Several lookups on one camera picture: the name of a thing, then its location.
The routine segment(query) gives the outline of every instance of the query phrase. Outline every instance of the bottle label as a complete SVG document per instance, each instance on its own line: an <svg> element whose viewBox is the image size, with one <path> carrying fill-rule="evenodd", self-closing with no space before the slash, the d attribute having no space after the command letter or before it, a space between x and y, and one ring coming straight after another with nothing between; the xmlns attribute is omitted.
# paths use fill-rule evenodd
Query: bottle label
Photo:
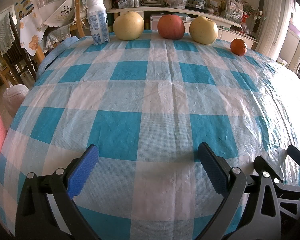
<svg viewBox="0 0 300 240"><path fill-rule="evenodd" d="M98 45L109 42L107 15L105 10L90 12L87 14L93 44Z"/></svg>

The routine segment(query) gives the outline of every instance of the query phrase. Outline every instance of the orange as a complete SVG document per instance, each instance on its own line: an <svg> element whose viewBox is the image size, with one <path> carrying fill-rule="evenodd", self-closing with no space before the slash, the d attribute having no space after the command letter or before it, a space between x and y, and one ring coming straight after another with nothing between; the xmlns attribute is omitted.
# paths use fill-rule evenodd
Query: orange
<svg viewBox="0 0 300 240"><path fill-rule="evenodd" d="M230 49L232 53L243 56L247 52L247 44L242 39L234 39L231 42Z"/></svg>

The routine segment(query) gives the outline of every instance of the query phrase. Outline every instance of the plastic tablecloth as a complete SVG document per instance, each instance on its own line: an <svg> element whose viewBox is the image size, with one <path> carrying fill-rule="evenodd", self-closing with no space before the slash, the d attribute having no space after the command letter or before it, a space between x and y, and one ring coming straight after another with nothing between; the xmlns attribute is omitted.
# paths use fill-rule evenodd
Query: plastic tablecloth
<svg viewBox="0 0 300 240"><path fill-rule="evenodd" d="M222 40L110 37L69 47L16 114L0 154L0 215L12 233L26 175L65 168L90 144L100 158L74 201L104 240L194 239L222 201L198 160L203 141L246 174L263 155L300 185L286 158L290 144L300 150L293 72L252 50L236 56Z"/></svg>

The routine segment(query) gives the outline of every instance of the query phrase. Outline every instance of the checkered tablecloth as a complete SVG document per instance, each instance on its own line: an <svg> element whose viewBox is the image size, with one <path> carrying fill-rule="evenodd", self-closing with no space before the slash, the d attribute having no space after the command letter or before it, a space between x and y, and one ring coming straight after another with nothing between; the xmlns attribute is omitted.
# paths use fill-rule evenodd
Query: checkered tablecloth
<svg viewBox="0 0 300 240"><path fill-rule="evenodd" d="M229 48L151 31L69 47L27 95L0 154L9 230L26 174L66 167L90 144L99 162L74 200L103 240L194 239L222 200L197 158L203 141L248 174L263 155L300 185L299 167L285 160L288 145L300 149L300 80L261 54Z"/></svg>

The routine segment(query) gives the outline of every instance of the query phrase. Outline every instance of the white bottle cap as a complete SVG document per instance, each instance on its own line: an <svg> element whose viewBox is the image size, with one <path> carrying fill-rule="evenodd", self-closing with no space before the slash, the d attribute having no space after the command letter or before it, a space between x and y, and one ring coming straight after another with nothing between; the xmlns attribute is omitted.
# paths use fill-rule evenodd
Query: white bottle cap
<svg viewBox="0 0 300 240"><path fill-rule="evenodd" d="M99 4L99 3L103 3L103 0L88 0L87 1L88 6L93 6L93 5L96 5L96 4Z"/></svg>

